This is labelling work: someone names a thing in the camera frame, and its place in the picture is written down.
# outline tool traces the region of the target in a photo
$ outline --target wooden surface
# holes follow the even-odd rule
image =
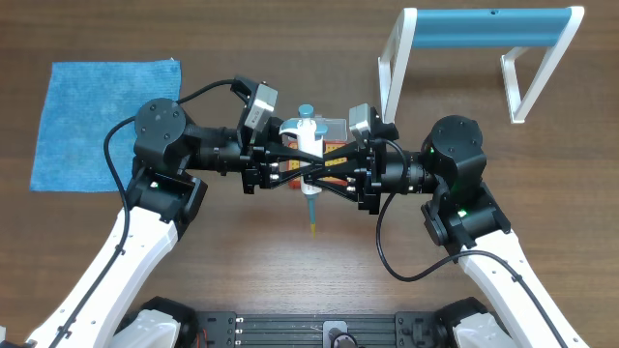
[[[398,107],[405,149],[442,116],[479,121],[485,180],[548,292],[593,347],[619,341],[619,2],[586,14],[526,124],[510,125],[504,49],[413,51]],[[310,102],[326,117],[378,100],[376,57],[403,7],[564,7],[566,1],[26,1],[0,2],[0,325],[21,341],[60,304],[109,233],[116,193],[30,192],[52,62],[180,60],[182,95],[242,73],[280,91],[278,114]],[[541,51],[518,61],[527,85]],[[187,109],[202,126],[236,125],[225,89]],[[311,238],[305,200],[281,188],[242,193],[240,179],[199,176],[209,190],[186,236],[146,281],[202,310],[393,313],[484,296],[456,266],[413,284],[383,269],[375,216],[320,196]],[[387,256],[413,274],[445,255],[423,226],[427,197],[395,200]]]

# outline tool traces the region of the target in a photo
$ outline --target wire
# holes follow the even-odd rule
[[[531,299],[531,302],[533,303],[533,305],[535,305],[535,307],[540,311],[540,314],[542,315],[542,318],[544,318],[544,321],[548,325],[548,328],[550,329],[550,331],[552,332],[554,337],[557,339],[557,342],[559,343],[559,345],[562,348],[567,348],[568,345],[565,343],[565,341],[563,340],[563,337],[561,336],[561,334],[559,333],[557,328],[554,326],[554,323],[552,323],[552,320],[550,320],[550,317],[548,317],[548,314],[545,312],[544,307],[542,306],[540,301],[537,299],[537,297],[535,296],[535,294],[533,293],[531,288],[529,288],[529,286],[526,284],[526,282],[524,282],[524,279],[522,278],[522,275],[519,275],[518,272],[516,272],[516,270],[514,270],[512,268],[512,266],[510,266],[507,263],[507,261],[503,260],[502,258],[500,258],[499,256],[497,256],[497,255],[495,255],[495,254],[493,254],[491,252],[483,251],[483,250],[466,250],[466,251],[461,251],[461,252],[459,252],[457,254],[450,255],[450,256],[447,256],[447,257],[443,258],[442,260],[440,260],[437,263],[433,264],[432,266],[428,267],[427,269],[425,269],[421,273],[419,273],[417,275],[413,275],[413,276],[403,276],[403,275],[400,275],[396,271],[394,271],[394,269],[391,268],[391,266],[389,265],[389,262],[387,262],[387,259],[385,258],[385,253],[383,252],[383,247],[382,247],[382,244],[380,242],[380,230],[381,230],[381,227],[382,227],[383,218],[385,217],[385,213],[387,212],[387,208],[389,207],[389,204],[394,199],[396,194],[401,191],[403,185],[405,184],[404,183],[404,179],[406,179],[406,173],[408,171],[408,168],[407,168],[408,163],[407,163],[407,160],[406,160],[406,155],[402,151],[402,148],[399,147],[399,145],[397,145],[395,142],[393,142],[391,140],[384,139],[384,141],[389,146],[394,148],[394,150],[396,150],[396,152],[400,155],[400,157],[402,159],[402,174],[401,174],[401,176],[399,178],[398,188],[396,190],[394,190],[393,192],[391,192],[389,194],[389,196],[387,197],[387,200],[385,201],[385,204],[383,205],[383,208],[380,210],[380,214],[378,215],[378,221],[376,222],[376,248],[378,249],[378,256],[380,257],[380,261],[382,261],[383,266],[385,266],[385,268],[387,269],[387,272],[389,272],[389,274],[392,275],[397,280],[404,281],[404,282],[412,282],[412,281],[417,281],[419,279],[424,278],[425,276],[427,276],[427,275],[431,274],[432,272],[438,270],[441,266],[443,266],[443,265],[445,265],[445,264],[447,264],[449,262],[456,261],[460,257],[472,256],[472,255],[479,255],[479,256],[489,257],[489,258],[493,259],[494,261],[496,261],[499,265],[503,266],[512,275],[513,280],[517,281],[520,284],[520,286],[522,286],[522,289],[529,296],[529,298]]]
[[[199,90],[191,93],[190,95],[181,98],[180,100],[176,101],[179,104],[182,104],[183,102],[188,102],[190,100],[192,100],[193,98],[203,94],[204,92],[211,90],[215,87],[219,87],[219,86],[224,86],[224,85],[231,85],[232,83],[234,83],[234,79],[227,79],[227,80],[220,80],[220,81],[215,81],[213,83],[210,83],[202,88],[200,88]]]
[[[102,271],[99,273],[99,276],[97,276],[97,279],[95,279],[95,281],[90,286],[88,291],[86,291],[86,294],[84,294],[84,297],[81,298],[81,300],[75,307],[74,311],[69,316],[69,319],[67,319],[67,322],[65,323],[65,325],[63,325],[60,328],[60,330],[58,331],[58,334],[56,335],[56,337],[54,337],[54,340],[49,345],[49,348],[56,347],[58,343],[60,343],[60,340],[62,339],[62,337],[64,337],[65,334],[69,332],[69,327],[75,321],[77,314],[79,314],[79,311],[84,308],[84,306],[86,305],[86,302],[88,302],[88,299],[90,299],[92,294],[97,289],[97,286],[99,286],[99,284],[102,282],[103,278],[105,277],[109,269],[114,264],[114,261],[116,261],[116,259],[118,258],[118,255],[120,255],[121,253],[125,253],[125,251],[123,250],[123,246],[125,245],[125,241],[127,240],[127,237],[129,235],[129,205],[127,204],[127,197],[125,195],[125,189],[123,188],[123,183],[118,177],[116,168],[114,168],[114,163],[112,163],[112,159],[109,156],[109,139],[111,139],[112,135],[114,135],[115,132],[117,132],[119,129],[121,129],[125,125],[133,122],[134,119],[135,119],[134,117],[130,117],[127,120],[122,121],[118,125],[114,126],[114,128],[112,128],[109,131],[109,133],[105,136],[105,140],[103,141],[103,154],[105,156],[105,161],[107,162],[107,166],[109,167],[109,172],[112,174],[112,178],[114,178],[114,183],[116,183],[116,187],[118,188],[120,199],[123,201],[123,209],[125,211],[125,225],[123,226],[123,235],[121,236],[120,242],[116,246],[114,253],[109,258],[109,261],[107,261],[107,264],[105,265],[105,267],[103,267]]]

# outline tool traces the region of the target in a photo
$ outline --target black cable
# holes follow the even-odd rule
[[[86,305],[86,302],[88,302],[88,299],[90,299],[92,294],[97,289],[97,286],[99,286],[99,284],[102,282],[103,278],[105,277],[109,269],[112,267],[112,265],[118,258],[118,255],[125,252],[123,250],[123,247],[125,246],[125,241],[127,240],[127,237],[129,235],[129,205],[127,204],[127,197],[125,195],[125,188],[123,188],[123,183],[118,177],[116,168],[114,168],[114,163],[112,163],[112,159],[109,156],[109,139],[111,139],[112,135],[114,135],[115,132],[117,132],[119,129],[121,129],[125,125],[133,122],[134,119],[135,119],[134,117],[130,117],[127,120],[122,121],[118,125],[114,126],[114,128],[112,128],[109,131],[109,133],[105,136],[105,140],[103,141],[103,154],[105,155],[105,161],[107,162],[107,166],[109,167],[109,172],[112,174],[112,178],[114,178],[114,183],[116,183],[116,187],[118,188],[120,199],[123,201],[123,210],[125,211],[125,225],[123,226],[123,235],[121,236],[120,242],[116,246],[114,253],[109,258],[109,261],[107,261],[107,264],[105,265],[105,267],[103,267],[99,276],[97,276],[97,279],[95,279],[95,281],[90,286],[88,291],[86,291],[86,294],[84,294],[84,297],[79,301],[79,304],[77,304],[74,311],[69,316],[69,319],[67,319],[67,322],[65,323],[65,325],[63,325],[60,328],[60,330],[58,331],[58,334],[56,335],[56,337],[54,337],[54,340],[49,345],[49,348],[56,347],[58,343],[60,343],[60,340],[62,339],[62,337],[64,337],[69,332],[69,327],[75,321],[77,314],[79,314],[79,311],[84,308],[84,306]]]
[[[516,270],[514,270],[512,268],[512,266],[510,266],[505,260],[503,260],[502,258],[500,258],[499,256],[497,256],[497,255],[495,255],[495,254],[493,254],[491,252],[482,251],[482,250],[466,250],[466,251],[461,251],[461,252],[459,252],[457,254],[454,254],[454,255],[447,256],[447,257],[443,258],[442,260],[440,260],[437,263],[433,264],[432,266],[428,267],[425,271],[422,271],[421,273],[419,273],[417,275],[413,275],[413,276],[399,275],[396,271],[394,271],[394,269],[391,268],[391,266],[387,262],[387,259],[385,258],[385,254],[383,252],[383,247],[382,247],[382,244],[380,242],[380,229],[381,229],[381,226],[382,226],[382,223],[383,223],[383,218],[385,217],[385,213],[387,212],[387,208],[389,207],[389,204],[391,203],[391,201],[396,196],[396,193],[401,191],[402,186],[404,185],[404,179],[406,179],[406,173],[408,172],[408,168],[407,168],[408,167],[408,163],[407,163],[407,160],[406,160],[406,155],[402,151],[402,148],[399,147],[399,145],[397,145],[395,142],[393,142],[391,140],[384,139],[384,141],[389,146],[394,148],[394,150],[396,150],[396,152],[402,158],[402,174],[401,174],[401,176],[399,178],[398,189],[394,190],[392,193],[389,194],[389,196],[387,197],[387,200],[385,201],[385,204],[383,205],[383,208],[380,210],[380,214],[378,215],[378,221],[376,222],[376,248],[378,249],[378,256],[380,257],[380,261],[382,261],[383,266],[385,266],[385,268],[387,269],[387,272],[389,272],[389,274],[392,275],[397,280],[404,281],[404,282],[412,282],[412,281],[417,281],[419,279],[422,279],[423,277],[425,277],[425,276],[431,274],[432,272],[438,270],[441,266],[443,266],[443,265],[445,265],[445,264],[447,264],[449,262],[456,261],[460,257],[471,256],[471,255],[480,255],[480,256],[489,257],[489,258],[493,259],[494,261],[498,262],[499,265],[503,266],[512,275],[513,280],[517,281],[520,284],[520,286],[522,286],[522,289],[529,296],[529,298],[531,299],[531,302],[533,303],[533,305],[535,305],[535,307],[540,311],[540,314],[544,318],[544,321],[548,325],[548,328],[550,329],[550,331],[552,332],[554,337],[557,339],[557,342],[559,343],[559,345],[562,348],[567,348],[568,345],[565,343],[565,341],[563,340],[563,337],[561,336],[561,334],[559,333],[557,328],[554,326],[554,324],[550,320],[550,317],[548,317],[548,314],[545,312],[545,309],[542,306],[542,304],[540,303],[540,301],[537,299],[535,294],[533,294],[533,291],[531,290],[531,288],[529,288],[529,286],[524,282],[524,279],[522,278],[522,275],[519,275],[518,272],[516,272]]]
[[[206,91],[208,91],[210,89],[213,89],[213,88],[218,87],[218,86],[228,85],[228,84],[231,85],[232,83],[234,83],[234,81],[235,81],[234,79],[215,81],[215,82],[210,83],[210,84],[200,88],[199,90],[191,93],[190,95],[188,95],[188,96],[186,96],[184,98],[181,98],[180,100],[178,100],[176,102],[179,103],[179,104],[182,104],[183,102],[188,102],[188,101],[192,100],[193,98],[203,94],[204,92],[206,92]]]

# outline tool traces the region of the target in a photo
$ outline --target blue cloth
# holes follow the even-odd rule
[[[177,100],[180,62],[54,63],[37,140],[30,189],[117,190],[103,156],[109,130],[155,98]],[[109,153],[125,187],[132,170],[133,124],[112,137]]]

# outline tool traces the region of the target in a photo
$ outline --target cloth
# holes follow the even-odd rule
[[[103,192],[117,190],[103,140],[120,121],[155,98],[178,100],[180,62],[53,63],[30,189]],[[125,187],[132,170],[135,130],[128,124],[109,143]]]

